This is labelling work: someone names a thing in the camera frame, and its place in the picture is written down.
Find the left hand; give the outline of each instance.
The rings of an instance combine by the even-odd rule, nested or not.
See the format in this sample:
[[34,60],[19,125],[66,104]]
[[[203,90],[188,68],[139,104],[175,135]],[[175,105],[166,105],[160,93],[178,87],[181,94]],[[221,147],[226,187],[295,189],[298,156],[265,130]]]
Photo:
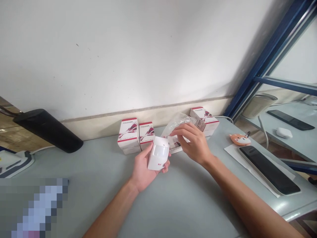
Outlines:
[[[135,157],[134,168],[130,181],[136,186],[139,192],[142,192],[144,189],[146,189],[147,186],[155,179],[156,175],[158,175],[160,172],[148,169],[149,156],[152,147],[153,142],[151,142],[151,144],[145,150]],[[164,164],[164,168],[161,170],[163,174],[168,171],[169,164],[170,161],[167,160],[167,162]]]

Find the white paper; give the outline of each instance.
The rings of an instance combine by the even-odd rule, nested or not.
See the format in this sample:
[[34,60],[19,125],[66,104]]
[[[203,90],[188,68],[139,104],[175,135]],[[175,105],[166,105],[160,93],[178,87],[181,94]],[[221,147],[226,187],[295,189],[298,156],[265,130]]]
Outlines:
[[[270,185],[259,175],[259,173],[243,158],[243,156],[238,152],[240,146],[236,144],[229,145],[225,148],[225,151],[228,152],[236,161],[238,161],[243,167],[245,167],[257,180],[259,180],[271,193],[273,193],[277,198],[280,197]],[[294,180],[295,175],[289,172],[286,168],[276,163],[270,157],[264,155],[269,161],[271,161],[282,173],[284,173],[289,179]]]

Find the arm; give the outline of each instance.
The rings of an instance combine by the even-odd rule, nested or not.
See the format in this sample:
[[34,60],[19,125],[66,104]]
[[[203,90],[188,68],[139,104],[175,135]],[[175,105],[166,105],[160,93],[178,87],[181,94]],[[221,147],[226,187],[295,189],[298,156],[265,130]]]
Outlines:
[[[135,157],[131,178],[128,179],[108,206],[102,211],[83,238],[112,238],[117,236],[134,200],[159,173],[159,171],[147,169],[149,152],[152,147],[153,143]],[[168,160],[162,169],[163,173],[168,171],[169,164],[170,161]]]
[[302,237],[210,152],[205,135],[195,125],[182,124],[171,133],[174,135],[183,151],[218,183],[252,237]]

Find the keychain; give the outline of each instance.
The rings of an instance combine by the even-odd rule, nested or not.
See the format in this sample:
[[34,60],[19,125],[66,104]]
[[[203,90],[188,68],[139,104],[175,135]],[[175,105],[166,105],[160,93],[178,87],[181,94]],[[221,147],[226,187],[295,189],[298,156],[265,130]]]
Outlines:
[[251,132],[248,132],[245,135],[233,134],[233,135],[230,135],[230,138],[232,142],[235,143],[236,145],[239,145],[239,146],[251,145],[251,140],[249,139],[250,133]]

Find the cable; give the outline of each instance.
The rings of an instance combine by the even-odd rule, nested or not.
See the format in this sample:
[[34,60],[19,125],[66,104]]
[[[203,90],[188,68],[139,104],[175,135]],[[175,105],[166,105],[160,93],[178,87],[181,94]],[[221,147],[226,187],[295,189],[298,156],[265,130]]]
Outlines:
[[16,117],[16,116],[22,114],[22,112],[20,112],[20,113],[11,112],[11,111],[9,111],[8,109],[4,108],[4,107],[1,106],[1,105],[0,105],[0,112],[1,112],[3,115],[10,116],[10,117]]
[[279,103],[279,104],[272,104],[271,106],[279,106],[279,105],[284,105],[284,104],[293,103],[293,102],[299,102],[299,101],[303,101],[303,100],[304,99],[297,100],[297,101],[292,101],[292,102],[283,102],[283,103]]
[[214,117],[215,118],[227,118],[227,119],[229,119],[232,122],[232,124],[234,124],[233,120],[230,117],[225,117],[225,116],[214,116]]
[[43,147],[41,149],[38,149],[38,150],[35,150],[35,151],[31,152],[30,154],[32,155],[32,154],[35,154],[35,153],[39,152],[40,150],[44,150],[44,149],[48,149],[48,148],[52,148],[52,147],[55,147],[55,146],[52,145],[52,146]]
[[261,117],[260,117],[260,116],[258,116],[258,119],[259,119],[259,122],[260,122],[260,125],[261,125],[262,132],[263,132],[263,133],[264,133],[264,135],[265,135],[265,140],[266,140],[266,149],[268,149],[268,137],[267,137],[267,134],[266,134],[265,128],[264,128],[264,126],[263,126],[263,123],[262,123]]

